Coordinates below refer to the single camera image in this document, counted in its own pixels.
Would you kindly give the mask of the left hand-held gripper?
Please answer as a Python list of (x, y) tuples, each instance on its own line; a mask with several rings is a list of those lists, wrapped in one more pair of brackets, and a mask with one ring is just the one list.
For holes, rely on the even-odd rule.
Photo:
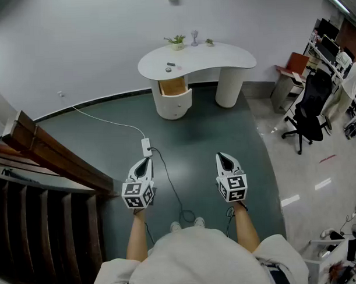
[(123, 201), (129, 209), (147, 208), (154, 199), (152, 159), (137, 161), (128, 176), (122, 184)]

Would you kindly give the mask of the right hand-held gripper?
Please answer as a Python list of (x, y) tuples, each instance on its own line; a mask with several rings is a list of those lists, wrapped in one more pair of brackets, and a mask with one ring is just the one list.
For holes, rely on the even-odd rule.
[(238, 202), (246, 198), (247, 177), (239, 162), (232, 156), (218, 152), (215, 155), (217, 188), (226, 202)]

